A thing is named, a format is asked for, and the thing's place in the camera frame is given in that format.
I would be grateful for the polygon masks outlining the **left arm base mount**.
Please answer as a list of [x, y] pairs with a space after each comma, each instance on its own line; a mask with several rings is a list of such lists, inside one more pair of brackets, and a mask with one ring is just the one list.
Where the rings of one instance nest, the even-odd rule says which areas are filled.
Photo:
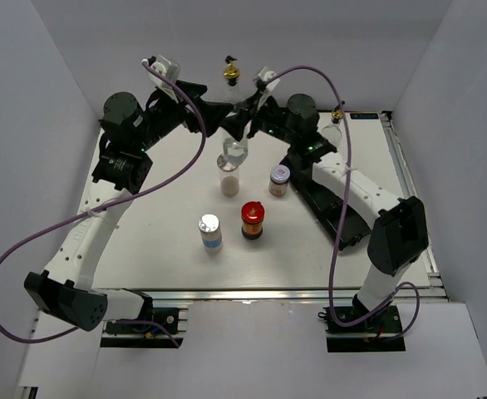
[[107, 322], [100, 347], [177, 349], [184, 340], [187, 320], [185, 308], [154, 308], [147, 323]]

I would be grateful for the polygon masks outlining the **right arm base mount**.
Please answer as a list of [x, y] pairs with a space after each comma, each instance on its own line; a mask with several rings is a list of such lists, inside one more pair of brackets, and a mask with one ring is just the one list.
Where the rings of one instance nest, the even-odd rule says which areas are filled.
[[403, 337], [392, 339], [403, 330], [396, 306], [390, 306], [383, 313], [348, 328], [343, 328], [333, 321], [330, 308], [324, 308], [317, 317], [326, 325], [329, 353], [404, 352], [406, 350]]

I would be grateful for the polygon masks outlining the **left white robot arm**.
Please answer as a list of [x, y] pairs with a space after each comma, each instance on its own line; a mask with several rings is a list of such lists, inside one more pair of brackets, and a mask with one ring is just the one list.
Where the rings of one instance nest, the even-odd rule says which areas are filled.
[[104, 103], [99, 155], [79, 208], [80, 219], [40, 273], [24, 288], [38, 308], [91, 331], [104, 320], [124, 318], [134, 331], [153, 322], [152, 302], [129, 289], [95, 289], [96, 267], [121, 216], [140, 193], [153, 162], [147, 151], [178, 126], [212, 135], [231, 112], [229, 103], [202, 100], [206, 86], [177, 81], [178, 93], [158, 88], [145, 106], [127, 91]]

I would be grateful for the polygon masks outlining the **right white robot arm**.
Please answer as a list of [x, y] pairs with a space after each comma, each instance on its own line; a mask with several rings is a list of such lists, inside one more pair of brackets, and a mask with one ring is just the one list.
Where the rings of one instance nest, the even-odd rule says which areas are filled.
[[349, 210], [357, 214], [362, 232], [370, 236], [371, 267], [352, 301], [352, 319], [370, 332], [381, 324], [404, 272], [428, 247], [425, 208], [417, 197], [400, 198], [350, 169], [348, 158], [318, 129], [319, 119], [308, 95], [291, 96], [285, 107], [272, 97], [263, 105], [249, 97], [221, 126], [236, 141], [262, 131], [287, 143], [287, 155], [270, 173], [270, 193], [283, 195], [293, 184], [342, 247], [352, 241], [340, 231], [342, 215]]

